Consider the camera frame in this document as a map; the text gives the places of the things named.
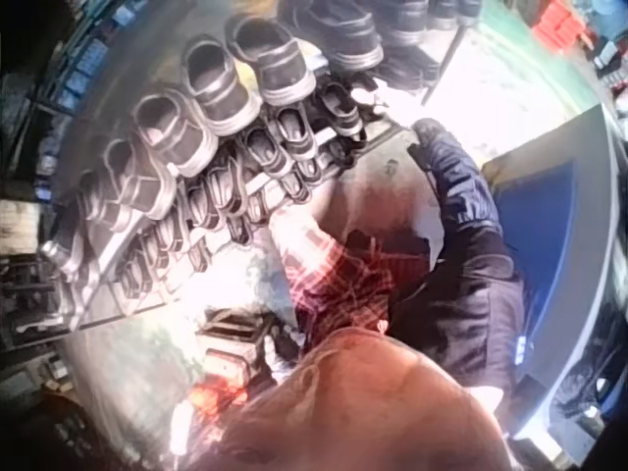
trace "rubber shoe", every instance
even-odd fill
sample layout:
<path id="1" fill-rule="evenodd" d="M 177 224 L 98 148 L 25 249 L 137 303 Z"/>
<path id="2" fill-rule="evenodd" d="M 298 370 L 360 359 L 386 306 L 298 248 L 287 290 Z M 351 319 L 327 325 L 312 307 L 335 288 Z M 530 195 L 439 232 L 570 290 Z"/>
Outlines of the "rubber shoe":
<path id="1" fill-rule="evenodd" d="M 295 204 L 307 203 L 312 197 L 310 188 L 305 184 L 303 176 L 294 169 L 279 180 L 279 185 Z"/>
<path id="2" fill-rule="evenodd" d="M 282 137 L 282 145 L 297 162 L 316 157 L 318 145 L 303 103 L 271 110 L 271 120 Z"/>
<path id="3" fill-rule="evenodd" d="M 88 170 L 80 176 L 77 198 L 83 218 L 86 221 L 94 220 L 100 213 L 103 199 L 100 180 L 95 171 Z"/>
<path id="4" fill-rule="evenodd" d="M 236 15 L 228 20 L 225 31 L 227 47 L 253 69 L 266 103 L 288 105 L 314 91 L 314 74 L 284 26 L 273 20 Z"/>
<path id="5" fill-rule="evenodd" d="M 187 256 L 196 273 L 205 273 L 212 264 L 212 255 L 207 248 L 205 237 L 199 240 L 196 245 L 189 250 Z"/>
<path id="6" fill-rule="evenodd" d="M 373 12 L 377 32 L 385 45 L 409 46 L 423 37 L 428 22 L 428 0 L 361 0 L 359 3 Z"/>
<path id="7" fill-rule="evenodd" d="M 248 220 L 253 226 L 263 227 L 269 223 L 271 212 L 268 209 L 264 188 L 249 196 L 246 214 L 248 216 Z"/>
<path id="8" fill-rule="evenodd" d="M 386 47 L 386 57 L 373 76 L 391 88 L 416 91 L 439 78 L 440 64 L 416 46 Z"/>
<path id="9" fill-rule="evenodd" d="M 96 171 L 101 204 L 93 221 L 109 231 L 120 233 L 131 222 L 130 207 L 121 203 L 131 148 L 125 141 L 114 139 L 109 141 L 101 155 L 103 166 Z"/>
<path id="10" fill-rule="evenodd" d="M 373 16 L 351 0 L 282 0 L 277 17 L 345 71 L 365 71 L 384 58 Z"/>
<path id="11" fill-rule="evenodd" d="M 170 211 L 177 195 L 177 182 L 166 167 L 144 146 L 139 135 L 132 132 L 130 140 L 116 145 L 129 153 L 121 204 L 141 211 L 147 218 L 161 220 Z"/>
<path id="12" fill-rule="evenodd" d="M 246 216 L 228 217 L 227 228 L 232 241 L 238 245 L 250 245 L 253 241 L 253 229 Z"/>
<path id="13" fill-rule="evenodd" d="M 296 163 L 296 170 L 299 172 L 303 181 L 309 184 L 318 184 L 323 179 L 323 171 L 316 159 L 310 159 Z"/>
<path id="14" fill-rule="evenodd" d="M 214 37 L 194 37 L 183 52 L 183 85 L 193 96 L 215 135 L 246 128 L 259 114 L 258 99 L 240 83 L 232 55 Z"/>
<path id="15" fill-rule="evenodd" d="M 195 181 L 187 183 L 186 187 L 192 224 L 209 231 L 220 230 L 225 225 L 225 218 L 211 197 L 207 175 L 201 174 Z"/>
<path id="16" fill-rule="evenodd" d="M 280 179 L 292 170 L 294 160 L 261 120 L 241 132 L 237 143 L 273 179 Z"/>
<path id="17" fill-rule="evenodd" d="M 78 271 L 84 252 L 84 224 L 77 199 L 57 216 L 51 234 L 51 238 L 41 245 L 41 253 L 71 277 Z"/>
<path id="18" fill-rule="evenodd" d="M 482 10 L 482 0 L 458 0 L 458 23 L 462 26 L 473 26 Z"/>
<path id="19" fill-rule="evenodd" d="M 456 0 L 430 0 L 428 25 L 430 29 L 447 31 L 456 27 Z"/>
<path id="20" fill-rule="evenodd" d="M 338 135 L 358 134 L 363 128 L 357 104 L 339 81 L 322 80 L 314 94 L 314 105 Z"/>
<path id="21" fill-rule="evenodd" d="M 246 212 L 246 183 L 240 151 L 233 140 L 218 149 L 214 165 L 207 173 L 207 187 L 216 209 L 224 215 L 239 217 Z"/>
<path id="22" fill-rule="evenodd" d="M 143 142 L 184 177 L 198 175 L 216 153 L 218 137 L 200 124 L 191 100 L 171 86 L 156 85 L 132 115 Z"/>
<path id="23" fill-rule="evenodd" d="M 148 268 L 150 270 L 164 270 L 168 268 L 170 255 L 160 248 L 154 227 L 141 234 L 138 238 Z"/>
<path id="24" fill-rule="evenodd" d="M 189 229 L 182 198 L 179 194 L 168 215 L 155 224 L 157 243 L 164 252 L 179 253 L 189 249 Z"/>

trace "red plaid shirt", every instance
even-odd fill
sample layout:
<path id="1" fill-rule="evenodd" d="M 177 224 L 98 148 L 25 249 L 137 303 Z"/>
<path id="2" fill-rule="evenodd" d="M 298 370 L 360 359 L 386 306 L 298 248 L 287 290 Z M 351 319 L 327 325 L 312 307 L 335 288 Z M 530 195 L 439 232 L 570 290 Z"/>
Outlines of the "red plaid shirt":
<path id="1" fill-rule="evenodd" d="M 343 327 L 383 332 L 390 295 L 423 280 L 430 269 L 428 255 L 384 253 L 373 238 L 366 249 L 349 249 L 298 208 L 277 214 L 271 230 L 299 330 L 306 335 L 304 352 Z"/>

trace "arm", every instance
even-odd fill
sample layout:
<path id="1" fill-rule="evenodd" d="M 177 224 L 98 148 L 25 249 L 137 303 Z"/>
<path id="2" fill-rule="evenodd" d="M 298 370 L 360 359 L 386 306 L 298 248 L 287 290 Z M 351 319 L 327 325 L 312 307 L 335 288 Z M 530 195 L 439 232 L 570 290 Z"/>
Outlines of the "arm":
<path id="1" fill-rule="evenodd" d="M 421 152 L 413 158 L 436 180 L 445 244 L 425 283 L 391 306 L 389 334 L 426 353 L 466 388 L 507 392 L 524 311 L 495 203 L 449 132 L 434 120 L 414 130 Z"/>

